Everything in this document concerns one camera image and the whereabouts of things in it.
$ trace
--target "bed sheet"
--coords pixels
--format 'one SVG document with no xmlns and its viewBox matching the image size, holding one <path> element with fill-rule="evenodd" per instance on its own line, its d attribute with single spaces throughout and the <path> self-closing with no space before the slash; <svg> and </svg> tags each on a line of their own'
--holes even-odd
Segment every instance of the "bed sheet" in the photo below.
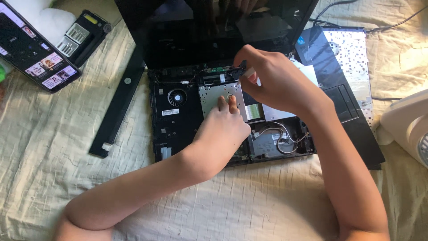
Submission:
<svg viewBox="0 0 428 241">
<path fill-rule="evenodd" d="M 317 15 L 333 1 L 320 1 Z M 345 26 L 394 24 L 427 5 L 359 0 L 322 19 Z M 367 37 L 373 96 L 428 87 L 428 14 Z M 0 84 L 0 240 L 48 240 L 62 208 L 83 191 L 153 162 L 147 77 L 140 81 L 110 155 L 88 154 L 134 42 L 121 22 L 83 67 L 49 95 L 13 72 Z M 374 127 L 390 102 L 374 101 Z M 428 240 L 428 170 L 395 142 L 372 172 L 392 240 Z M 228 168 L 150 203 L 117 225 L 115 240 L 333 240 L 337 221 L 316 155 Z"/>
</svg>

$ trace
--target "laptop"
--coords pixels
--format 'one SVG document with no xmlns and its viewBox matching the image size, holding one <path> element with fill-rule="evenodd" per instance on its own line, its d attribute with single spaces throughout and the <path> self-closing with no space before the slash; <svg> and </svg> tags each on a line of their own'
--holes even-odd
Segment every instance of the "laptop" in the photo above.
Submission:
<svg viewBox="0 0 428 241">
<path fill-rule="evenodd" d="M 245 44 L 299 59 L 295 45 L 317 0 L 115 2 L 148 68 L 156 162 L 193 141 L 220 95 L 236 96 L 243 120 L 252 130 L 227 166 L 316 153 L 305 123 L 243 92 L 237 81 L 246 65 L 232 67 L 232 63 Z M 318 84 L 314 67 L 300 68 Z M 348 96 L 355 99 L 351 91 Z M 355 128 L 370 132 L 368 125 Z"/>
</svg>

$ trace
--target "laptop screen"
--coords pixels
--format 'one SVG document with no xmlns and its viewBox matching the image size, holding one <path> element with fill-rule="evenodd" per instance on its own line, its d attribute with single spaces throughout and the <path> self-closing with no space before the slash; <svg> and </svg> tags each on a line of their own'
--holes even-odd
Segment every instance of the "laptop screen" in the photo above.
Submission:
<svg viewBox="0 0 428 241">
<path fill-rule="evenodd" d="M 245 44 L 287 53 L 317 0 L 116 0 L 148 68 L 232 59 Z"/>
</svg>

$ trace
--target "forearm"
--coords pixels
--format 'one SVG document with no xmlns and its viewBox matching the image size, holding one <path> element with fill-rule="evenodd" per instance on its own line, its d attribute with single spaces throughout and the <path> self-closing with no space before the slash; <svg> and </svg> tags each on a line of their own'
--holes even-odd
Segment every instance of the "forearm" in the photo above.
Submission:
<svg viewBox="0 0 428 241">
<path fill-rule="evenodd" d="M 65 217 L 82 229 L 108 229 L 150 201 L 205 181 L 190 174 L 183 153 L 82 193 L 66 206 Z"/>
<path fill-rule="evenodd" d="M 379 191 L 334 107 L 318 111 L 317 117 L 307 124 L 317 148 L 326 191 L 341 225 L 341 235 L 342 229 L 388 232 Z"/>
</svg>

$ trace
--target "phone screen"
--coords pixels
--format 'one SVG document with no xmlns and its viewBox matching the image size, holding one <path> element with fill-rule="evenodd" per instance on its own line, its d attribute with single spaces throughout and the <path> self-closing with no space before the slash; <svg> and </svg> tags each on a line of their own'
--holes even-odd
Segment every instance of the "phone screen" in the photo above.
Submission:
<svg viewBox="0 0 428 241">
<path fill-rule="evenodd" d="M 80 76 L 78 68 L 1 0 L 0 57 L 50 92 Z"/>
</svg>

